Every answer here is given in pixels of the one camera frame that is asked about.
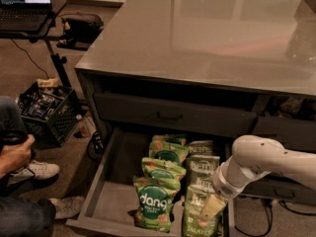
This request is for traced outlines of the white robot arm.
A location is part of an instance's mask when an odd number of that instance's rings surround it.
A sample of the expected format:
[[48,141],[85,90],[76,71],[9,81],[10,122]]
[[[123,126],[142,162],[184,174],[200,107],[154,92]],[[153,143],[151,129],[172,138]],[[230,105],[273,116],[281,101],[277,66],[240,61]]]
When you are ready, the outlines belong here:
[[242,135],[234,140],[231,156],[211,177],[214,194],[206,198],[198,219],[208,222],[230,198],[240,195],[252,182],[269,173],[281,174],[307,188],[316,189],[316,155],[293,151],[270,138]]

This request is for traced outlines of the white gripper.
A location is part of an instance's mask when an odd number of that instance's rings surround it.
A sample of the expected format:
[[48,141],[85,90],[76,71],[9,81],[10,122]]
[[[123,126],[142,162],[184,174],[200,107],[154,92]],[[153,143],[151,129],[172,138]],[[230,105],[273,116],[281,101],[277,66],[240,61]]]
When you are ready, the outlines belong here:
[[235,198],[246,187],[241,167],[235,160],[223,162],[212,176],[216,194],[207,197],[199,214],[199,219],[209,221],[221,212],[227,204],[226,198]]

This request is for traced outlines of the person hand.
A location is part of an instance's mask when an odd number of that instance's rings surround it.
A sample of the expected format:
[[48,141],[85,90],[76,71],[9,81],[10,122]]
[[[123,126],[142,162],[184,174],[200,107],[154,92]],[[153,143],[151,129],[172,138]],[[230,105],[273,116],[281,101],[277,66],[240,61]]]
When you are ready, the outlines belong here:
[[29,135],[27,140],[17,145],[5,145],[0,152],[0,178],[5,177],[27,165],[32,157],[32,145],[35,139]]

